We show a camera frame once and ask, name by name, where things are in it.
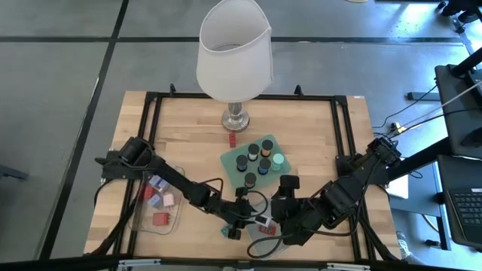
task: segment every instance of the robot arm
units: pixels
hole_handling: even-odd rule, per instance
[[[139,175],[137,174],[139,172],[151,172],[153,175],[160,176],[179,189],[189,204],[231,224],[232,227],[227,235],[230,239],[240,239],[239,229],[254,223],[245,219],[252,216],[252,212],[256,212],[249,201],[243,199],[243,196],[248,193],[247,188],[236,189],[235,202],[223,200],[221,191],[205,183],[190,181],[169,166],[162,157],[155,154],[153,146],[144,139],[131,137],[120,151],[115,152],[115,155],[108,154],[107,158],[97,159],[97,162],[103,165],[107,173],[112,173],[114,169],[128,176]]]
[[[385,139],[375,139],[365,155],[343,160],[337,157],[339,178],[329,181],[310,198],[296,199],[297,176],[284,175],[271,202],[271,215],[282,229],[285,245],[304,245],[321,227],[333,229],[358,209],[369,184],[386,184],[385,169],[398,163],[400,152]]]

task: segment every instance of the wooden table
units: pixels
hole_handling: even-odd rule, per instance
[[[142,114],[145,92],[128,91],[120,110],[112,147],[120,149],[130,136],[136,136]],[[355,136],[356,150],[364,154],[374,138],[365,99],[348,97],[349,112]],[[333,120],[329,102],[251,100],[243,103],[251,117],[249,128],[237,134],[237,144],[244,145],[272,134],[291,163],[291,174],[300,176],[296,197],[310,196],[327,181],[337,178],[334,157],[337,155]],[[171,166],[180,166],[192,181],[221,177],[225,199],[234,199],[232,187],[224,173],[219,157],[230,150],[228,133],[221,125],[221,114],[226,104],[213,99],[165,98],[162,100],[157,126],[155,148]],[[348,154],[348,143],[343,125],[343,113],[338,112],[342,127],[343,146]],[[279,185],[274,181],[261,189],[272,196]],[[110,183],[99,194],[93,213],[85,251],[92,251],[116,224],[126,187],[125,180]],[[386,194],[378,187],[370,187],[366,194],[368,214],[375,232],[389,250],[400,257],[392,214]],[[169,235],[139,233],[136,256],[249,259],[246,248],[251,243],[244,230],[241,240],[230,240],[220,234],[225,222],[214,215],[206,215],[183,202],[177,228]],[[349,231],[344,221],[334,232]],[[129,228],[125,230],[122,252],[127,250]],[[361,254],[367,258],[365,238],[358,227]],[[274,257],[276,260],[339,260],[353,259],[349,237],[314,235],[304,246],[294,245]]]

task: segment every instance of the concrete floor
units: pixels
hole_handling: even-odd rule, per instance
[[[217,0],[130,1],[122,37],[195,37]],[[370,0],[258,0],[276,37],[457,38],[449,18],[434,4]],[[0,37],[110,36],[121,1],[4,0]],[[474,46],[482,25],[468,25]],[[103,42],[25,42],[0,39],[0,164],[30,173],[28,181],[0,181],[0,261],[31,260],[44,233],[63,173],[80,129],[107,44]],[[53,257],[81,255],[93,212],[100,168],[124,91],[200,91],[195,78],[197,43],[121,43],[114,49],[78,174],[67,204]],[[275,82],[266,93],[292,93],[300,84],[308,94],[365,96],[373,125],[410,104],[404,94],[435,85],[436,65],[467,57],[462,43],[273,43]],[[420,102],[394,117],[411,120],[437,102]],[[409,156],[446,135],[438,119],[400,137]],[[468,248],[452,251],[420,243],[436,239],[419,215],[394,211],[395,226],[410,249],[430,265],[480,269],[482,256]]]

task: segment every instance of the green mat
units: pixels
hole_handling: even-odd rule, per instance
[[[236,168],[236,158],[241,155],[248,155],[248,146],[251,144],[257,144],[261,149],[261,143],[269,139],[273,142],[273,149],[271,150],[271,155],[268,159],[273,163],[273,155],[274,154],[282,154],[285,157],[285,162],[281,165],[281,169],[278,171],[274,171],[271,168],[268,170],[266,175],[261,175],[258,173],[258,165],[259,161],[263,158],[261,156],[261,152],[258,154],[258,158],[256,161],[252,162],[248,160],[248,168],[244,172],[239,172]],[[278,142],[274,138],[273,135],[266,135],[255,142],[251,142],[247,145],[243,145],[239,148],[236,148],[232,151],[229,151],[223,155],[221,155],[221,163],[223,164],[224,170],[226,171],[227,177],[229,178],[231,185],[233,187],[233,192],[236,191],[236,188],[244,186],[244,176],[249,173],[253,172],[256,175],[256,186],[254,187],[255,190],[260,187],[265,187],[273,183],[273,181],[278,181],[279,176],[288,174],[291,171],[291,165],[288,162],[285,154],[283,153],[281,147],[278,145]]]

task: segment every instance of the white lampshade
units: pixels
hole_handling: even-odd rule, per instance
[[[197,81],[221,102],[255,98],[273,82],[271,27],[252,0],[223,0],[200,30]]]

